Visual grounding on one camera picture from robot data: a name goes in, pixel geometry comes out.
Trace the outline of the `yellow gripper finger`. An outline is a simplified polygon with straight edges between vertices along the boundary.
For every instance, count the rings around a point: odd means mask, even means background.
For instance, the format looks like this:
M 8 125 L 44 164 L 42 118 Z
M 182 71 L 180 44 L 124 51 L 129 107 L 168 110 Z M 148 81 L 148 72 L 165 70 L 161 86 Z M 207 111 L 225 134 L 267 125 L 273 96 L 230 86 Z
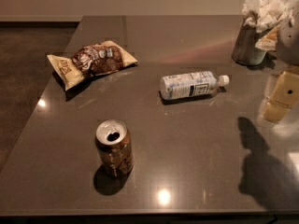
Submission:
M 278 123 L 298 103 L 299 67 L 292 67 L 268 78 L 261 103 L 261 117 Z

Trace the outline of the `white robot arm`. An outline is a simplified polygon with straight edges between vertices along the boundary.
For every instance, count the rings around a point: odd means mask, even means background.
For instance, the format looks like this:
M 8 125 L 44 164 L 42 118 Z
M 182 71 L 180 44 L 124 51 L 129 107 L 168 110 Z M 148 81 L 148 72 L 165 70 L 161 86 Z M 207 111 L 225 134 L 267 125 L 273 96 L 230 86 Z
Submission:
M 299 103 L 299 20 L 286 19 L 264 35 L 257 48 L 274 50 L 277 58 L 289 67 L 271 75 L 265 85 L 259 116 L 279 123 Z

